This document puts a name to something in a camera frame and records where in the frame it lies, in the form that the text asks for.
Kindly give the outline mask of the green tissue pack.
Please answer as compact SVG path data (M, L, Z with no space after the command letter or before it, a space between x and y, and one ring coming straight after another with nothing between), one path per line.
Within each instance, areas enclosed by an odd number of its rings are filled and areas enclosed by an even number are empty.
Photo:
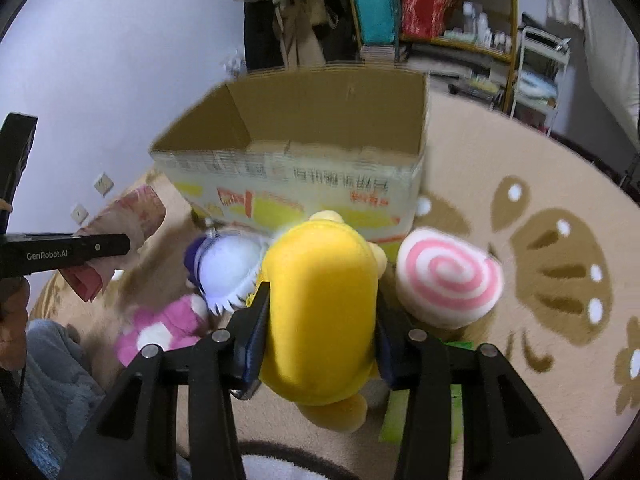
M463 429L462 387L450 378L450 354L471 351L467 341L425 334L411 338L376 330L375 361L392 393L378 440L399 444L407 422L449 422L456 442Z

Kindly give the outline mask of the pink white plush toy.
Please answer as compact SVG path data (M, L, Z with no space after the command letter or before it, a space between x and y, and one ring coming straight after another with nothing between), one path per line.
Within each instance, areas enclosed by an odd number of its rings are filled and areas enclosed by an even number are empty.
M137 308L114 343L122 366L128 366L148 344L163 351L196 344L208 330L208 309L201 296L190 294L171 302L161 311Z

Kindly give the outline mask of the pink towel pack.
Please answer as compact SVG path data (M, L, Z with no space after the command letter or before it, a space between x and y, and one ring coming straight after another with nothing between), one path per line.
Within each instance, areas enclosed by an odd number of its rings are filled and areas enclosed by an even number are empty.
M61 270L67 284L84 301L96 298L116 270L134 260L166 216L166 208L151 185L119 197L74 235L87 252L81 263Z

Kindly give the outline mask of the pink swirl roll pillow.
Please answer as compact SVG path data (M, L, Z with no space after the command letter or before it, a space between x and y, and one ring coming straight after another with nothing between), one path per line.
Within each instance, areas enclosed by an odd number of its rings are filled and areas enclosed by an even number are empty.
M427 325L458 330L479 321L495 307L503 286L501 263L461 238L417 228L399 247L396 295Z

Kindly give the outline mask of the yellow plush toy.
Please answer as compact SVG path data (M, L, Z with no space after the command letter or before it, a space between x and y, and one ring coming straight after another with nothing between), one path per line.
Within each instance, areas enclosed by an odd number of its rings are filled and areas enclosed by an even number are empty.
M314 425L354 432L375 375L378 281L386 253L333 210L284 232L257 275L270 288L260 379Z

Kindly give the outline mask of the purple white plush toy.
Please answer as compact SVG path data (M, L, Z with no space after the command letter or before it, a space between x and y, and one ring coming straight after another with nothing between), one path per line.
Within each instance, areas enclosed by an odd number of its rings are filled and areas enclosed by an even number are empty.
M246 306L268 248L265 237L236 229L209 230L186 248L189 281L213 315Z

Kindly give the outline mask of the beige patterned blanket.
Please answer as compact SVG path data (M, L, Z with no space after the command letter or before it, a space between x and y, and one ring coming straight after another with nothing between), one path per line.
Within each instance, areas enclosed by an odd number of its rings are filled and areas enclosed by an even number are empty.
M431 93L421 209L429 226L489 249L503 295L458 332L509 358L558 427L585 479L608 478L639 434L639 206L562 144L471 101ZM180 262L200 234L186 201L160 170L152 184L165 224L138 263L85 304L54 274L32 310L76 328L93 377L120 372L112 343L138 304L163 307L186 292ZM354 434L312 426L260 388L233 401L247 479L391 479L398 447L378 442L383 405Z

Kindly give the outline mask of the open cardboard box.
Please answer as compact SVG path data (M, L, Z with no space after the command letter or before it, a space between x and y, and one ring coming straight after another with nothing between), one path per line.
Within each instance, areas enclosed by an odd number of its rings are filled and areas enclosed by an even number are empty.
M275 233L332 210L395 259L416 214L426 112L413 70L252 73L210 90L150 153L204 217Z

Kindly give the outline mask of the beige hanging coat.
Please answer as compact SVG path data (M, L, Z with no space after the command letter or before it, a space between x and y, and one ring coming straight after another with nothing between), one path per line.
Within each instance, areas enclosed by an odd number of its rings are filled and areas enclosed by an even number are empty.
M326 64L314 26L329 24L324 0L282 0L274 9L276 34L285 68Z

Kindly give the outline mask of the white utility cart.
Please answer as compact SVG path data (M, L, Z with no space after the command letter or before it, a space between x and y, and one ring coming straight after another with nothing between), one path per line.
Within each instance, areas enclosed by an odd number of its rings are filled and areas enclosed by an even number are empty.
M550 136L569 65L570 38L521 25L510 117Z

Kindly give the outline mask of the teal gift bag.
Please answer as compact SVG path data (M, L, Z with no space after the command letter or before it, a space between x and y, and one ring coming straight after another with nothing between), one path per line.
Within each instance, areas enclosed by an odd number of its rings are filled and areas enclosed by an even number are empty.
M394 0L355 0L362 43L366 46L395 41Z

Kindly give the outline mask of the cream office chair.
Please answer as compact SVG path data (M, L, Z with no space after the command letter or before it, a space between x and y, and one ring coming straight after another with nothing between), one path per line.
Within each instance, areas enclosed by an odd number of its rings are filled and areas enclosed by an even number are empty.
M592 88L639 148L639 47L612 0L582 0Z

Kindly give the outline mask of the wooden bookshelf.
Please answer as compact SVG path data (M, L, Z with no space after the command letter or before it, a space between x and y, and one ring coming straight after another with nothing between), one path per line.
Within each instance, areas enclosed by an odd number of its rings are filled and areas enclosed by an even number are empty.
M518 0L456 0L446 14L444 32L433 39L418 39L401 32L401 3L394 0L395 41L366 46L352 0L363 58L370 58L378 50L383 61L423 70L446 82L449 92L480 100L497 110L510 106L517 10Z

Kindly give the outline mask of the red gift bag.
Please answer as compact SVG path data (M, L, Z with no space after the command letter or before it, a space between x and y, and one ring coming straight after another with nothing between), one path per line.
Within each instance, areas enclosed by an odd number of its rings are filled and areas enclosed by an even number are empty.
M401 32L408 37L433 39L445 30L445 18L456 0L400 0Z

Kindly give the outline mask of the white wall socket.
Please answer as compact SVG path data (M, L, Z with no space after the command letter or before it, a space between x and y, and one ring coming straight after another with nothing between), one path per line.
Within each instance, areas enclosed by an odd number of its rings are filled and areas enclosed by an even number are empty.
M93 187L102 197L107 196L114 186L113 180L105 173L99 175L93 183Z
M70 218L78 226L81 226L89 217L88 210L81 204L76 204L70 211Z

